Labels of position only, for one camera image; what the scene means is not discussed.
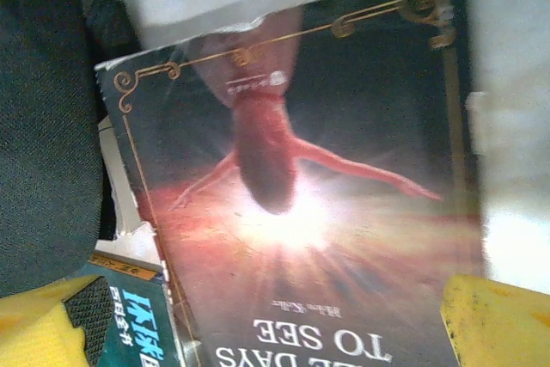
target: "paperback book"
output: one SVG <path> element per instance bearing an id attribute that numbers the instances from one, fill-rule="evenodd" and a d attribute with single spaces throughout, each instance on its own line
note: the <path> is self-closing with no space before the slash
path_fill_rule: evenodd
<path id="1" fill-rule="evenodd" d="M 467 0 L 318 0 L 99 65 L 188 364 L 450 366 L 483 273 Z"/>

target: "green book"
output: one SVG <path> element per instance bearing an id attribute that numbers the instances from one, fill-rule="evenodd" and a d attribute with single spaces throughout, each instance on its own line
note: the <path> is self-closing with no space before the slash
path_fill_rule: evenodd
<path id="1" fill-rule="evenodd" d="M 71 277 L 91 274 L 107 278 L 114 303 L 98 367 L 184 365 L 162 272 L 94 254 Z"/>

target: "gold corner flourish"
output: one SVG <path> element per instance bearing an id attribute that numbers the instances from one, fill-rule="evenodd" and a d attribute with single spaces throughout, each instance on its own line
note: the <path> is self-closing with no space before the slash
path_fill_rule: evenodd
<path id="1" fill-rule="evenodd" d="M 122 94 L 119 99 L 120 112 L 129 113 L 132 110 L 131 103 L 125 102 L 125 99 L 136 90 L 141 77 L 163 72 L 167 72 L 170 79 L 177 79 L 181 74 L 181 65 L 175 62 L 167 62 L 166 64 L 159 64 L 157 66 L 136 70 L 133 76 L 126 71 L 117 73 L 114 76 L 113 82 L 114 87 Z"/>
<path id="2" fill-rule="evenodd" d="M 441 34 L 430 39 L 432 49 L 450 46 L 456 39 L 456 30 L 451 26 L 453 12 L 449 0 L 401 0 L 399 14 L 413 23 L 441 29 Z"/>

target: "gray fabric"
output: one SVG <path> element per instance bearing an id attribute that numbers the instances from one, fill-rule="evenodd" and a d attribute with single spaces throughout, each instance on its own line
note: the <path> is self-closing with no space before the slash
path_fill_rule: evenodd
<path id="1" fill-rule="evenodd" d="M 81 267 L 100 225 L 80 0 L 0 0 L 0 297 Z"/>

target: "publisher logo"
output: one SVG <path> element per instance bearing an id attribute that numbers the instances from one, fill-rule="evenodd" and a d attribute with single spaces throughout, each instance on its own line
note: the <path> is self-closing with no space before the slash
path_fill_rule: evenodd
<path id="1" fill-rule="evenodd" d="M 227 82 L 228 95 L 235 96 L 246 90 L 254 90 L 267 86 L 279 86 L 288 81 L 286 74 L 282 70 L 275 70 L 269 75 L 256 75 L 235 79 Z"/>

